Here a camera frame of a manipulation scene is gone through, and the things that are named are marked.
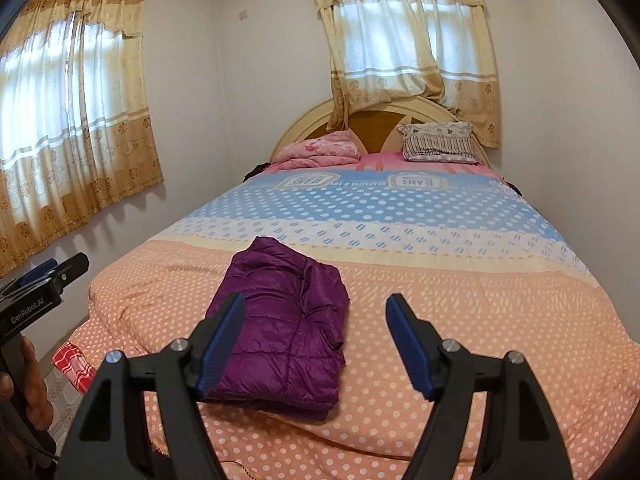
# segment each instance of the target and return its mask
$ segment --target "striped pillow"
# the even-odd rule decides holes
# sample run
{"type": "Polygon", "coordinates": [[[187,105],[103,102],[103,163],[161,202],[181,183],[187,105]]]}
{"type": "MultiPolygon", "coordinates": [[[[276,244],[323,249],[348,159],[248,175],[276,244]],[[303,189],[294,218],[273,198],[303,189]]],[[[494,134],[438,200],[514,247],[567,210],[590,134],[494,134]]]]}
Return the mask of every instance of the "striped pillow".
{"type": "Polygon", "coordinates": [[[404,136],[402,154],[410,162],[479,162],[469,123],[403,124],[398,130],[404,136]]]}

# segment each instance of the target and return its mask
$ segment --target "tiled floor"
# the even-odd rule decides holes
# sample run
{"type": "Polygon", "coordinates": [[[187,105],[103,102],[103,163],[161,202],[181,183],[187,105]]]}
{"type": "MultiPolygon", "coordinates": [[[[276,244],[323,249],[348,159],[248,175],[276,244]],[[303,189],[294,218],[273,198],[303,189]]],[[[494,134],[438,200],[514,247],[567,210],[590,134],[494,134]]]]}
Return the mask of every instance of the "tiled floor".
{"type": "Polygon", "coordinates": [[[58,443],[58,454],[62,452],[66,434],[76,416],[82,396],[57,369],[53,369],[45,377],[49,391],[49,400],[53,404],[53,424],[49,433],[58,443]]]}

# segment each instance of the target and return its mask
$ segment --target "blue gripper pad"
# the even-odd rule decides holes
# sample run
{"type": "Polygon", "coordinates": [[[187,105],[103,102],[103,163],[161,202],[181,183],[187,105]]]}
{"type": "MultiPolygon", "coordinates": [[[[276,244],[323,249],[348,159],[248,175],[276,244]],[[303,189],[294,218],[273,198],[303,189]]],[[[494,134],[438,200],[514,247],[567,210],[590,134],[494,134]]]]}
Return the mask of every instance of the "blue gripper pad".
{"type": "Polygon", "coordinates": [[[31,282],[35,282],[42,278],[49,271],[55,269],[58,266],[58,262],[53,258],[47,260],[43,264],[40,264],[35,269],[31,269],[23,277],[20,278],[20,286],[29,285],[31,282]]]}
{"type": "Polygon", "coordinates": [[[386,301],[386,325],[414,389],[425,399],[435,400],[442,386],[438,333],[430,323],[415,317],[402,294],[386,301]]]}
{"type": "Polygon", "coordinates": [[[199,400],[206,399],[218,386],[245,318],[244,297],[232,293],[215,316],[201,321],[193,331],[190,338],[193,344],[190,368],[196,375],[193,386],[199,400]]]}

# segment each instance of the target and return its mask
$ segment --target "pink pillow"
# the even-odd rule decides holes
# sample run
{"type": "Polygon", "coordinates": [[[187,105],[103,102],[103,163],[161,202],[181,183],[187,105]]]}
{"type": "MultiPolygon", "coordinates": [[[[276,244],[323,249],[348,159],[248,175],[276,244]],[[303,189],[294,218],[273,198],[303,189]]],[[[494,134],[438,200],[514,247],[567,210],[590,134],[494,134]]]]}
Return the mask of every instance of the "pink pillow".
{"type": "Polygon", "coordinates": [[[293,159],[306,159],[305,162],[296,161],[296,168],[317,168],[319,166],[341,166],[358,162],[362,154],[353,140],[353,132],[344,130],[333,132],[319,139],[307,139],[285,146],[275,158],[275,162],[288,162],[293,159]]]}

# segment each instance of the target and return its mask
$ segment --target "pink blanket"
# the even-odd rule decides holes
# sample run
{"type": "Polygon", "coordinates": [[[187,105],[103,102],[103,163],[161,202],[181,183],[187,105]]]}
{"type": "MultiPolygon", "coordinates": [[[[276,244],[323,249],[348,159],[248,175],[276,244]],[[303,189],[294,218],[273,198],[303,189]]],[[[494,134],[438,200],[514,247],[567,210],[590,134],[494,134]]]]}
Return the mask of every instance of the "pink blanket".
{"type": "MultiPolygon", "coordinates": [[[[370,153],[362,155],[360,160],[350,162],[347,165],[338,164],[341,170],[352,171],[440,171],[443,173],[457,174],[468,173],[498,178],[498,176],[484,164],[460,164],[456,162],[409,162],[404,160],[402,152],[370,153]]],[[[272,174],[282,170],[298,170],[309,166],[286,168],[283,164],[274,163],[268,167],[264,174],[272,174]]]]}
{"type": "Polygon", "coordinates": [[[276,156],[278,170],[320,168],[354,164],[362,154],[351,130],[334,132],[319,139],[307,139],[285,146],[276,156]]]}

